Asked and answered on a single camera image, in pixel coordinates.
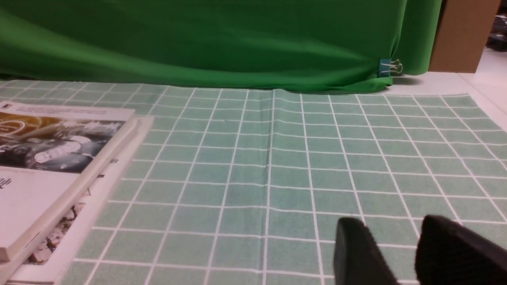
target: green cloth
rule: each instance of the green cloth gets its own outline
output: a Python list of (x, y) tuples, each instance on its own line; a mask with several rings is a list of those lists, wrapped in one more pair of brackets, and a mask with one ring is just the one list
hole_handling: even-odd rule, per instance
[(0, 73), (379, 91), (392, 84), (390, 77), (378, 78), (379, 61), (396, 52), (407, 1), (416, 0), (3, 1)]

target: black object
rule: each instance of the black object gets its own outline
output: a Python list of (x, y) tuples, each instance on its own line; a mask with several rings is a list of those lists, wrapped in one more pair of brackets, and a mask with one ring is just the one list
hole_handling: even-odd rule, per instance
[[(397, 285), (369, 229), (358, 219), (338, 221), (336, 285)], [(507, 251), (442, 216), (428, 215), (417, 245), (421, 285), (507, 284)]]

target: brown cardboard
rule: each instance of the brown cardboard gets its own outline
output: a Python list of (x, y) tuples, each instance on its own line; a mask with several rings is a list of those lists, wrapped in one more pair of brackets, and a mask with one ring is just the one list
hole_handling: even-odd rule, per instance
[(444, 0), (429, 71), (475, 73), (500, 0)]

